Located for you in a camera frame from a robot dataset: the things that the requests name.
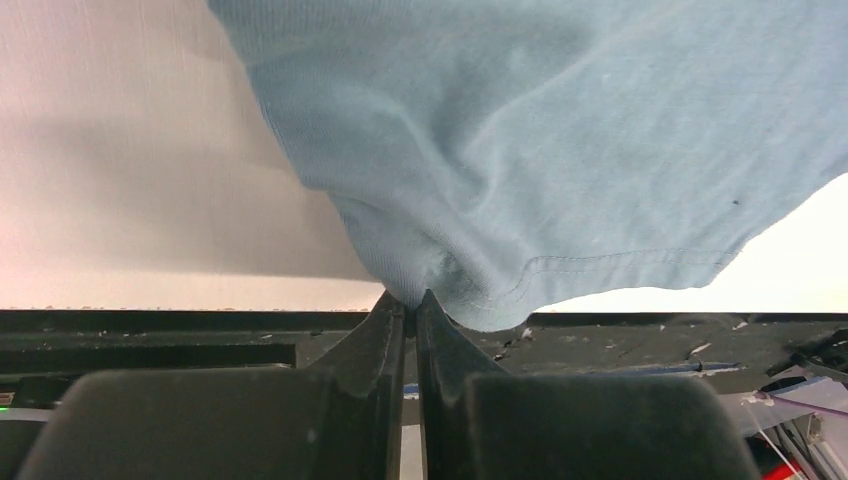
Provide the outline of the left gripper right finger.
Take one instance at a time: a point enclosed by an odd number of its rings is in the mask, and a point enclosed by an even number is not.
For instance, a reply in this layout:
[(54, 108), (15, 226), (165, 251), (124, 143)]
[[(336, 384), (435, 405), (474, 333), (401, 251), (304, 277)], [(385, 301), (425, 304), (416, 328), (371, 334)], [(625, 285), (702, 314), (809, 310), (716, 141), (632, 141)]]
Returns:
[(519, 375), (426, 293), (415, 312), (428, 479), (755, 479), (742, 436), (703, 382)]

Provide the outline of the blue-grey t shirt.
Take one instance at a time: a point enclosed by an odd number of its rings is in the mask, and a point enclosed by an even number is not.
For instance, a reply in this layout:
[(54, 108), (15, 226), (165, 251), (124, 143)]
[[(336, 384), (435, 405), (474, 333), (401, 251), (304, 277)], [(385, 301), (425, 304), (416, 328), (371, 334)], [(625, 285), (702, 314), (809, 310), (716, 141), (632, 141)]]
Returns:
[(366, 270), (510, 329), (710, 284), (847, 170), (843, 1), (212, 1)]

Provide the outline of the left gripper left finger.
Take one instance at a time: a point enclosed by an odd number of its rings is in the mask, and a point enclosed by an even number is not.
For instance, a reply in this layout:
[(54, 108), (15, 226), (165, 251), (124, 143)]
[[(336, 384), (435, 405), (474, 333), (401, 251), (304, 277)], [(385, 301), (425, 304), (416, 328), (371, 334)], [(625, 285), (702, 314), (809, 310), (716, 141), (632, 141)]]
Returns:
[(21, 479), (394, 479), (405, 310), (382, 296), (302, 369), (124, 370), (78, 380)]

